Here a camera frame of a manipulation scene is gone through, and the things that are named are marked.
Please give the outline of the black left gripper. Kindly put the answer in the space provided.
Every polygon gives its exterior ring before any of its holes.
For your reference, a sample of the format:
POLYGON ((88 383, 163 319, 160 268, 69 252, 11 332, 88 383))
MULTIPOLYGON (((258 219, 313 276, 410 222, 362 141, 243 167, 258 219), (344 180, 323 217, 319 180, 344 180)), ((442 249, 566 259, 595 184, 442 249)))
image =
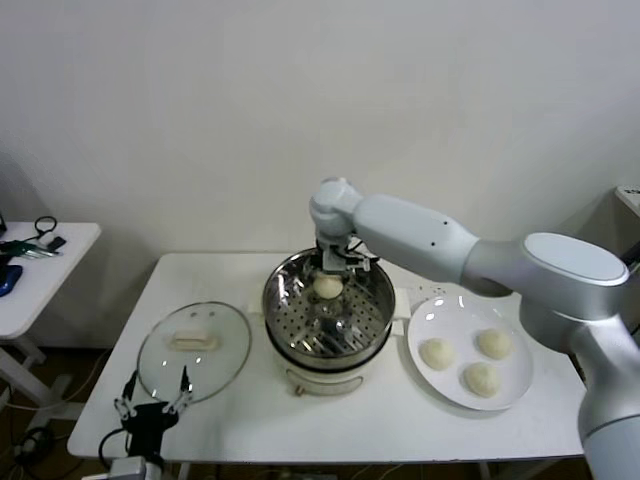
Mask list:
POLYGON ((193 384, 184 366, 177 397, 172 402, 147 403, 132 407, 137 371, 131 374, 122 393, 114 400, 114 407, 122 426, 130 434, 128 453, 131 456, 159 458, 164 433, 173 428, 179 414, 193 403, 193 384))

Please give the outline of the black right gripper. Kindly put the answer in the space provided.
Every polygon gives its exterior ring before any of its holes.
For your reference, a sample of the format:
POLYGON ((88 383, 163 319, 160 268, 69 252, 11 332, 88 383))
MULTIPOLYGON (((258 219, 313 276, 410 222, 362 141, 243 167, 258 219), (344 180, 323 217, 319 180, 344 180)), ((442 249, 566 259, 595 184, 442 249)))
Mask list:
POLYGON ((340 273, 347 269, 351 255, 348 252, 350 238, 317 238, 316 246, 321 255, 322 270, 340 273))

